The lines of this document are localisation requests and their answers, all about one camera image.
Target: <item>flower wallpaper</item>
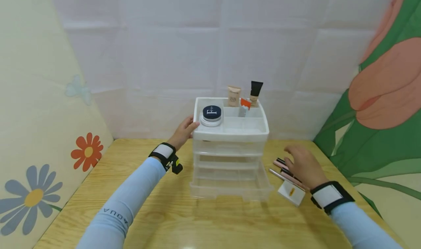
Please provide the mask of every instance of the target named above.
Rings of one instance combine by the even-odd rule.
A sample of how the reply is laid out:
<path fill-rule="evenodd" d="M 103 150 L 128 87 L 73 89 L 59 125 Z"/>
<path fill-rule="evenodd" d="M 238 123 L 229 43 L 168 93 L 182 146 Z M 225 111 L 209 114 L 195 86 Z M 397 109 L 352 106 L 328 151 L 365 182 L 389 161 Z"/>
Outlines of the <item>flower wallpaper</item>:
<path fill-rule="evenodd" d="M 52 1 L 0 11 L 0 247 L 30 249 L 113 138 Z"/>
<path fill-rule="evenodd" d="M 411 248 L 421 228 L 421 0 L 392 0 L 314 142 Z"/>

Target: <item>light blue arm sleeve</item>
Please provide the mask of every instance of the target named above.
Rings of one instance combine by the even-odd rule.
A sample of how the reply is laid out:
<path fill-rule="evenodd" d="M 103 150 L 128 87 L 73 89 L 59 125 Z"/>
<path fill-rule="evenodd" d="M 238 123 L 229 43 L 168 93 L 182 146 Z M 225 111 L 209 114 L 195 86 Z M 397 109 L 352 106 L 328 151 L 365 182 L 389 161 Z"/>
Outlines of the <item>light blue arm sleeve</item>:
<path fill-rule="evenodd" d="M 354 249 L 402 248 L 355 202 L 344 203 L 334 208 L 330 218 L 343 231 Z"/>
<path fill-rule="evenodd" d="M 147 158 L 96 214 L 76 248 L 122 249 L 129 226 L 165 173 L 158 160 Z"/>

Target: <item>human arm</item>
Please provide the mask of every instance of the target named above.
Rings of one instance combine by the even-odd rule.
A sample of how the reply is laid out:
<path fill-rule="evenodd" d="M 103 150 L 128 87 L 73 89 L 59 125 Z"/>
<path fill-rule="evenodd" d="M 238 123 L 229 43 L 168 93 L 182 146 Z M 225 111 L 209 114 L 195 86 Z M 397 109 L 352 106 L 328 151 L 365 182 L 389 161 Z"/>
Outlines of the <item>human arm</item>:
<path fill-rule="evenodd" d="M 285 151 L 294 158 L 294 162 L 285 158 L 289 171 L 310 190 L 329 182 L 314 155 L 303 146 L 287 146 Z M 343 231 L 354 249 L 401 248 L 354 202 L 333 208 L 330 218 Z"/>
<path fill-rule="evenodd" d="M 167 143 L 179 150 L 198 126 L 199 123 L 193 123 L 193 116 L 189 116 Z M 86 228 L 76 248 L 123 248 L 124 239 L 135 216 L 165 173 L 159 158 L 147 158 L 103 205 Z"/>

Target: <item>human hand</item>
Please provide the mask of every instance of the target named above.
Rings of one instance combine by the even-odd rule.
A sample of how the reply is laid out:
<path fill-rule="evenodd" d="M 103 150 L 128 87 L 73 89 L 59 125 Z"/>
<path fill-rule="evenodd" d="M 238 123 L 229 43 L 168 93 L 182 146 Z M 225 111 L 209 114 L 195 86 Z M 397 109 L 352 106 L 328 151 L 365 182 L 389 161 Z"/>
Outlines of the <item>human hand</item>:
<path fill-rule="evenodd" d="M 289 171 L 294 174 L 310 190 L 328 182 L 322 167 L 316 157 L 301 145 L 290 145 L 284 149 L 294 157 L 294 163 L 287 157 L 284 158 Z"/>
<path fill-rule="evenodd" d="M 200 122 L 193 122 L 193 115 L 188 116 L 175 130 L 174 135 L 168 139 L 167 143 L 175 147 L 178 151 L 189 138 L 192 138 L 193 130 L 199 127 Z"/>

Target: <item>plastic drawer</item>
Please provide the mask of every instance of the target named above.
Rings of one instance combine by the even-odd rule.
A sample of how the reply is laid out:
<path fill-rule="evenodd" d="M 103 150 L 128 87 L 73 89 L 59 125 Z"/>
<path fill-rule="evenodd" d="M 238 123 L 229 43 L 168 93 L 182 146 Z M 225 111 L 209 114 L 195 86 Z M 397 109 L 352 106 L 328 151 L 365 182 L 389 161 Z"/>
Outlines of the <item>plastic drawer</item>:
<path fill-rule="evenodd" d="M 231 142 L 193 140 L 193 153 L 211 156 L 258 157 L 263 155 L 266 142 Z"/>
<path fill-rule="evenodd" d="M 194 167 L 191 196 L 216 199 L 220 195 L 242 196 L 244 201 L 267 201 L 273 186 L 261 162 L 256 171 L 218 170 Z"/>
<path fill-rule="evenodd" d="M 257 171 L 260 162 L 260 158 L 257 157 L 219 157 L 194 155 L 193 159 L 195 168 L 225 169 L 228 171 Z"/>

